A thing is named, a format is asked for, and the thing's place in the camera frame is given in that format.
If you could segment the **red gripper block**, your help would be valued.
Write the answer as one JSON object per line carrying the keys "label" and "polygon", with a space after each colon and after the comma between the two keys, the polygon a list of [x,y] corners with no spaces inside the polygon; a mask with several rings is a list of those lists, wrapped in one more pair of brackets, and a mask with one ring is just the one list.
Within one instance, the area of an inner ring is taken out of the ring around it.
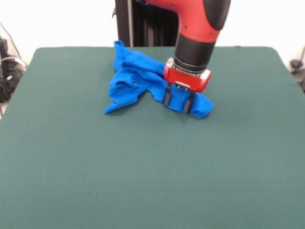
{"label": "red gripper block", "polygon": [[163,99],[163,105],[168,105],[171,99],[172,84],[192,91],[185,103],[183,112],[189,114],[194,101],[194,93],[202,93],[207,87],[212,76],[210,70],[204,70],[199,74],[184,72],[175,67],[173,62],[167,62],[164,69],[164,79],[168,82]]}

